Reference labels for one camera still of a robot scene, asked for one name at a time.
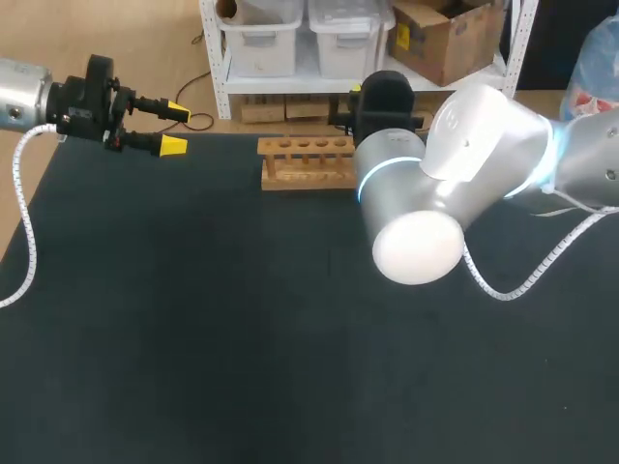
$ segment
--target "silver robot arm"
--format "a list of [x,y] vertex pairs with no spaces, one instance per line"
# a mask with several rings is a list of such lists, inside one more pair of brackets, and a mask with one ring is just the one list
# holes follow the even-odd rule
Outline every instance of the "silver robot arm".
[[376,266],[403,284],[448,274],[464,231],[506,200],[536,215],[619,206],[619,110],[559,123],[488,86],[451,95],[427,145],[412,131],[381,130],[355,155]]
[[51,72],[0,58],[0,130],[26,132],[47,123]]

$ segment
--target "cardboard box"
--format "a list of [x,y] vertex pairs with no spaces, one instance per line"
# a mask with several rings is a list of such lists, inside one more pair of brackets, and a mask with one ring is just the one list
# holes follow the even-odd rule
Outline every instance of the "cardboard box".
[[503,5],[504,0],[396,0],[391,54],[436,85],[449,85],[492,63]]

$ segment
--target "plastic bag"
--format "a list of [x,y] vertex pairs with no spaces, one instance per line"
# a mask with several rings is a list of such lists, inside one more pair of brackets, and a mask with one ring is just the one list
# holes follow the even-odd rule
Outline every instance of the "plastic bag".
[[561,104],[561,119],[619,107],[619,12],[587,36]]

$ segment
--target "black cable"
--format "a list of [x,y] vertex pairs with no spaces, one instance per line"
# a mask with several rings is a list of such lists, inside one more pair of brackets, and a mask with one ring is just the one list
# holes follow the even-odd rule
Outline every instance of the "black cable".
[[[204,31],[202,31],[202,33],[198,36],[195,36],[192,39],[192,45],[196,45],[199,44],[200,42],[202,42],[202,40],[204,39]],[[181,90],[178,91],[178,93],[176,94],[176,98],[174,99],[174,102],[177,104],[179,103],[179,100],[181,99],[181,95],[183,94],[183,92],[185,92],[185,90],[192,84],[194,84],[195,82],[197,82],[200,79],[204,79],[206,77],[208,77],[209,75],[211,75],[211,72],[205,72],[204,74],[199,75],[198,77],[194,77],[192,80],[190,80],[189,82],[187,82],[183,87],[181,87]],[[196,118],[196,117],[205,117],[205,118],[209,118],[210,122],[209,124],[207,124],[206,126],[204,126],[203,128],[193,128],[192,126],[189,126],[186,123],[174,123],[171,126],[168,126],[165,129],[161,129],[158,130],[157,133],[162,133],[162,132],[167,132],[167,131],[171,131],[172,129],[176,128],[179,125],[183,125],[184,128],[189,129],[190,131],[194,131],[194,132],[203,132],[203,131],[207,131],[208,129],[210,129],[212,126],[215,125],[215,119],[213,118],[213,116],[211,116],[208,113],[195,113],[192,115],[192,119]]]

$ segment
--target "wooden floor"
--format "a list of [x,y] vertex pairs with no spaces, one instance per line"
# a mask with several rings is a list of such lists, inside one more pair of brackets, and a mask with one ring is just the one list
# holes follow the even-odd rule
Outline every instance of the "wooden floor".
[[[196,0],[0,0],[0,56],[50,68],[54,80],[83,75],[91,53],[112,57],[116,75],[149,98],[173,99],[191,78],[208,71],[204,43],[191,45],[201,31]],[[435,109],[445,94],[424,94],[418,106]],[[556,116],[560,92],[527,92],[518,98],[548,117]],[[217,116],[210,79],[204,79],[184,94],[182,103],[193,112]],[[165,122],[135,114],[126,126],[136,131],[157,131]],[[216,132],[339,133],[317,124],[242,125],[219,121]],[[11,178],[13,149],[19,134],[0,132],[0,255],[19,221]],[[22,173],[28,198],[44,173],[56,141],[38,137],[24,154]]]

